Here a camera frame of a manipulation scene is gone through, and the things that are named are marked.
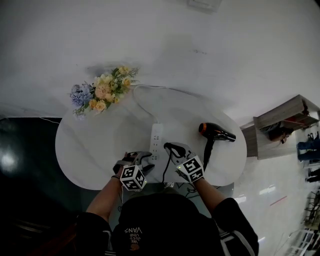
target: black hair dryer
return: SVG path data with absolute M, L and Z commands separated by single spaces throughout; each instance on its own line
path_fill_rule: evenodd
M 219 125 L 212 122 L 203 122 L 200 124 L 199 133 L 208 139 L 203 154 L 203 169 L 206 170 L 215 141 L 234 142 L 236 140 L 236 135 L 222 129 Z

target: white power strip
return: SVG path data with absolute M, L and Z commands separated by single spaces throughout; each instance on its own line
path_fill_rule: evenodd
M 149 151 L 152 153 L 151 159 L 153 162 L 159 160 L 159 153 L 162 148 L 161 140 L 163 129 L 164 126 L 162 123 L 154 123 L 152 125 Z

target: sleeve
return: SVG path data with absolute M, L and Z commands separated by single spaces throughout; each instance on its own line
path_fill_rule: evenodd
M 211 215 L 222 230 L 230 233 L 233 231 L 240 232 L 252 247 L 254 254 L 258 255 L 258 236 L 233 198 L 223 200 Z
M 110 248 L 109 223 L 94 213 L 79 214 L 76 222 L 75 247 L 77 256 L 104 256 Z

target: round table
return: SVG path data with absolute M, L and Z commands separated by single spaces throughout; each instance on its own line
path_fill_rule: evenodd
M 238 125 L 200 96 L 172 89 L 139 87 L 136 99 L 163 124 L 162 145 L 179 142 L 189 147 L 203 161 L 207 139 L 198 132 L 200 123 L 216 123 L 236 135 L 235 142 L 216 141 L 204 173 L 215 186 L 227 186 L 242 174 L 247 146 Z M 112 104 L 103 113 L 87 114 L 85 120 L 76 120 L 69 110 L 60 122 L 55 138 L 55 153 L 65 176 L 79 187 L 101 190 L 109 181 L 113 166 L 125 152 L 149 151 L 154 118 L 141 109 L 133 99 L 132 90 L 118 104 Z M 154 170 L 147 175 L 148 183 L 161 182 L 168 161 L 161 147 Z M 165 182 L 186 182 L 175 173 L 171 162 Z

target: white floor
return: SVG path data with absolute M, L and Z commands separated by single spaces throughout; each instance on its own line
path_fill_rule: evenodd
M 247 158 L 242 176 L 234 183 L 233 197 L 258 235 L 260 256 L 285 255 L 298 234 L 308 194 L 320 186 L 306 183 L 305 178 L 296 154 Z

